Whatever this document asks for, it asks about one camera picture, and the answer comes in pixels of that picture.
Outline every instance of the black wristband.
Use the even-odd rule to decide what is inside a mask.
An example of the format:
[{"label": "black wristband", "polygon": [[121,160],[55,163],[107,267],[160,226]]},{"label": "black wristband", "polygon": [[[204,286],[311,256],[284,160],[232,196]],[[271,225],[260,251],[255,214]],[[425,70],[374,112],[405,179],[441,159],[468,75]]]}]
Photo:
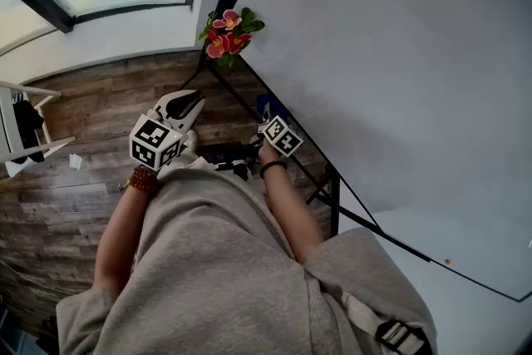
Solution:
[{"label": "black wristband", "polygon": [[284,161],[281,161],[281,160],[270,161],[267,165],[264,165],[262,169],[260,170],[259,175],[261,179],[264,179],[264,172],[270,167],[272,167],[273,165],[281,165],[282,167],[284,167],[285,170],[288,168],[288,166],[286,165]]}]

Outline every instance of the black strap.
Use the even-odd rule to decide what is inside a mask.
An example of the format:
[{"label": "black strap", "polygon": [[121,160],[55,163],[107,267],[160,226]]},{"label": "black strap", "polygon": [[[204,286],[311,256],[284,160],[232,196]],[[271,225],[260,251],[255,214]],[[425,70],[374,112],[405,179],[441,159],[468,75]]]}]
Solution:
[{"label": "black strap", "polygon": [[[400,327],[388,339],[385,339],[384,335],[396,324],[398,324]],[[397,342],[395,342],[394,344],[391,344],[390,340],[392,340],[394,336],[400,331],[402,332],[406,331],[406,332]],[[423,346],[421,346],[421,348],[417,350],[416,355],[432,355],[431,345],[429,344],[428,338],[423,332],[423,330],[421,328],[408,327],[406,324],[402,323],[401,321],[390,320],[390,321],[387,321],[381,324],[378,327],[377,332],[375,333],[375,339],[379,343],[382,343],[384,346],[386,346],[391,351],[398,353],[399,355],[402,355],[402,352],[399,350],[399,347],[403,344],[406,338],[408,338],[408,336],[410,336],[411,334],[413,334],[414,336],[416,336],[419,340],[423,342]]]},{"label": "black strap", "polygon": [[270,167],[272,167],[273,165],[281,165],[282,167],[284,167],[285,170],[288,168],[288,166],[286,165],[284,161],[281,161],[281,160],[270,161],[267,165],[264,165],[262,169],[260,170],[259,175],[261,179],[264,179],[264,172]]}]

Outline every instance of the red flower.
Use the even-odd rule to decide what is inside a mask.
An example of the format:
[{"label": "red flower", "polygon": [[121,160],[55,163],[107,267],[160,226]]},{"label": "red flower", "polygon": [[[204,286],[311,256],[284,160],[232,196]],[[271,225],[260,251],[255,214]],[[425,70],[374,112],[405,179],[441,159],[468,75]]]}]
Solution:
[{"label": "red flower", "polygon": [[229,39],[229,53],[236,53],[242,46],[244,42],[247,42],[251,38],[251,34],[242,34],[240,36],[235,36],[232,32],[227,35]]},{"label": "red flower", "polygon": [[236,26],[240,24],[242,18],[238,15],[236,11],[228,9],[224,12],[224,19],[215,19],[213,21],[214,28],[227,28],[228,30],[233,30]]},{"label": "red flower", "polygon": [[229,39],[225,34],[218,34],[212,28],[207,31],[207,37],[212,42],[207,46],[207,55],[211,58],[220,58],[229,49]]}]

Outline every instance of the wooden floor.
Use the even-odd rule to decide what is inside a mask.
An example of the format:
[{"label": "wooden floor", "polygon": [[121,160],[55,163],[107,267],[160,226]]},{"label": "wooden floor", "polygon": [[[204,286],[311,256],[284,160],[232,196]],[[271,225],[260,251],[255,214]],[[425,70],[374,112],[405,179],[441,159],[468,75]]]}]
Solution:
[{"label": "wooden floor", "polygon": [[[195,72],[199,55],[182,52],[113,62],[71,71],[33,83],[62,92],[44,111],[52,139],[75,136],[76,142],[15,178],[0,171],[0,261],[51,288],[80,293],[91,286],[96,247],[121,193],[118,185],[131,174],[128,135],[139,115],[161,96],[176,91]],[[252,104],[264,93],[244,70],[224,71],[232,86]],[[207,96],[195,129],[201,145],[249,143],[256,124],[208,71],[189,86]],[[71,169],[70,154],[82,157]],[[298,158],[320,180],[325,163],[306,142]],[[295,166],[289,173],[304,194],[313,185]],[[330,209],[311,206],[328,235]],[[0,292],[20,326],[45,333],[42,320],[55,314],[65,294],[42,288],[0,264]]]}]

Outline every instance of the gray sweatshirt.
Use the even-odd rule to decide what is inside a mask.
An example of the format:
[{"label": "gray sweatshirt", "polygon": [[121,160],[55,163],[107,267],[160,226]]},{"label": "gray sweatshirt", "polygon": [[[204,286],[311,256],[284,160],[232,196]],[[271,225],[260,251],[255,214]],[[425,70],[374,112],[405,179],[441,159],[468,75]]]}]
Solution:
[{"label": "gray sweatshirt", "polygon": [[176,170],[146,211],[120,297],[91,289],[57,305],[60,348],[66,355],[381,354],[349,323],[335,298],[342,291],[383,317],[424,324],[436,353],[426,305],[368,230],[326,241],[301,265],[250,185]]}]

